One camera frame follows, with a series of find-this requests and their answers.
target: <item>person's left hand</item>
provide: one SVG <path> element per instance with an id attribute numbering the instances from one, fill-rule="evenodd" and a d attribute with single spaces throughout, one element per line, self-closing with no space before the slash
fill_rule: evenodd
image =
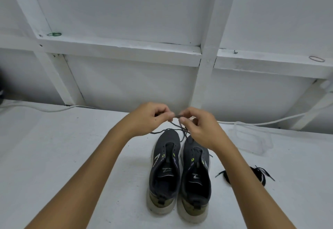
<path id="1" fill-rule="evenodd" d="M 117 126 L 121 126 L 120 130 L 125 130 L 130 137 L 135 137 L 149 134 L 174 117 L 175 114 L 167 105 L 148 102 L 126 115 Z"/>

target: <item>sneaker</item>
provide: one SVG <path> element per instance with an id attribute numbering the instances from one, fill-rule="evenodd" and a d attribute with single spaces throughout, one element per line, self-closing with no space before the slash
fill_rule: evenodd
<path id="1" fill-rule="evenodd" d="M 181 151 L 181 164 L 184 170 L 178 195 L 178 213 L 188 222 L 201 223 L 207 217 L 211 195 L 208 149 L 189 136 Z"/>
<path id="2" fill-rule="evenodd" d="M 152 151 L 152 170 L 147 190 L 147 206 L 156 214 L 171 212 L 181 184 L 179 153 L 181 142 L 175 130 L 165 131 Z"/>

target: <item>dark gray shoe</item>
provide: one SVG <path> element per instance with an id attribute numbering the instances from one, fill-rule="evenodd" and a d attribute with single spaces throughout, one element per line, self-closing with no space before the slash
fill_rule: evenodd
<path id="1" fill-rule="evenodd" d="M 209 151 L 189 136 L 182 148 L 183 173 L 178 195 L 178 212 L 188 222 L 200 223 L 208 214 L 211 195 Z"/>
<path id="2" fill-rule="evenodd" d="M 176 204 L 181 183 L 180 148 L 178 133 L 175 130 L 167 130 L 159 137 L 153 149 L 147 206 L 156 214 L 167 214 Z"/>

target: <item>person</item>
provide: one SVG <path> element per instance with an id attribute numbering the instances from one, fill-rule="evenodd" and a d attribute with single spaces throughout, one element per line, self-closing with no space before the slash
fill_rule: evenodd
<path id="1" fill-rule="evenodd" d="M 295 228 L 222 130 L 214 116 L 201 109 L 183 110 L 180 122 L 196 142 L 214 151 L 227 171 L 247 228 Z M 119 121 L 65 186 L 26 229 L 84 229 L 120 152 L 133 137 L 146 135 L 175 114 L 167 105 L 145 103 Z"/>

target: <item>white cable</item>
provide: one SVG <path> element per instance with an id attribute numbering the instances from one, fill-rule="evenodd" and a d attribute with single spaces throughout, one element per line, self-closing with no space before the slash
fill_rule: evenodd
<path id="1" fill-rule="evenodd" d="M 300 117 L 300 116 L 303 116 L 303 115 L 306 115 L 308 113 L 315 113 L 315 112 L 319 112 L 325 108 L 328 108 L 330 106 L 332 106 L 332 104 L 330 105 L 327 105 L 325 107 L 322 107 L 322 108 L 318 108 L 318 109 L 314 109 L 314 110 L 310 110 L 306 113 L 300 113 L 300 114 L 296 114 L 296 115 L 293 115 L 293 116 L 289 116 L 289 117 L 285 117 L 285 118 L 281 118 L 279 120 L 276 120 L 276 121 L 270 121 L 270 122 L 265 122 L 265 123 L 257 123 L 257 124 L 247 124 L 247 123 L 243 123 L 241 125 L 249 125 L 249 126 L 263 126 L 263 125 L 269 125 L 269 124 L 274 124 L 274 123 L 277 123 L 277 122 L 280 122 L 280 121 L 285 121 L 285 120 L 289 120 L 291 118 L 297 118 L 297 117 Z M 225 122 L 225 121 L 218 121 L 218 123 L 221 123 L 221 124 L 235 124 L 235 122 Z"/>
<path id="2" fill-rule="evenodd" d="M 71 105 L 69 107 L 66 107 L 66 108 L 60 109 L 60 110 L 45 110 L 45 109 L 40 109 L 38 107 L 33 107 L 33 106 L 30 106 L 30 105 L 23 105 L 23 104 L 3 105 L 3 106 L 0 106 L 0 109 L 1 108 L 10 108 L 10 107 L 29 107 L 29 108 L 32 108 L 32 109 L 35 109 L 35 110 L 38 110 L 38 111 L 41 111 L 41 112 L 44 112 L 44 113 L 57 113 L 57 112 L 62 112 L 62 111 L 69 110 L 69 109 L 74 108 L 74 107 L 84 107 L 84 108 L 90 108 L 90 109 L 98 109 L 98 108 L 95 108 L 95 107 L 88 107 L 88 106 L 85 106 L 85 105 Z"/>

